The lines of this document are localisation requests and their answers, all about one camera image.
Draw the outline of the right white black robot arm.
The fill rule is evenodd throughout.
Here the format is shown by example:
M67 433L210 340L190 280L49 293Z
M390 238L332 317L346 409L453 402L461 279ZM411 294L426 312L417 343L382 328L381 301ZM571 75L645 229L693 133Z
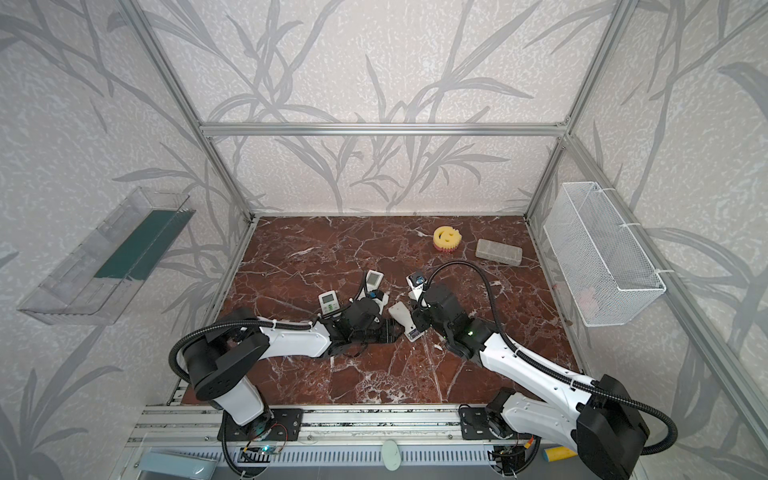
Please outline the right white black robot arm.
M678 428L664 412L633 400L623 384L572 372L467 314L444 285L413 288L412 317L438 332L449 351L523 387L501 393L489 418L497 434L526 433L574 451L601 479L627 479L640 457L671 448Z

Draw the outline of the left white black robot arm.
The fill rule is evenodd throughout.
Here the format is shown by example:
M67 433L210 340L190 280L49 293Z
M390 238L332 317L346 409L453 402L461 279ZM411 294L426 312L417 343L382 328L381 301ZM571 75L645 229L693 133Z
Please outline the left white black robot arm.
M369 296L302 322L268 319L242 308L176 341L168 364L197 400L219 407L235 425L251 428L271 421L267 404L247 378L257 362L332 358L356 345L392 344L402 333L403 327Z

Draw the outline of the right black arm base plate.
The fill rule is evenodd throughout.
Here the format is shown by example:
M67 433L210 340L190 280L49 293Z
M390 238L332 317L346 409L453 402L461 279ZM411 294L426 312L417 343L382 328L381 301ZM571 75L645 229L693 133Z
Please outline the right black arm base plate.
M507 440L516 436L516 432L498 412L486 407L461 404L458 416L464 440Z

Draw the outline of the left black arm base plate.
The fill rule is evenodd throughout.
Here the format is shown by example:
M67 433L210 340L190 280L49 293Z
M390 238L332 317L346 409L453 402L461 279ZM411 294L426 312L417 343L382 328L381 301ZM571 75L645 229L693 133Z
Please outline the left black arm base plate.
M228 413L225 413L224 423L219 428L217 439L227 442L248 440L297 441L303 414L304 410L301 408L272 409L245 425L238 425Z

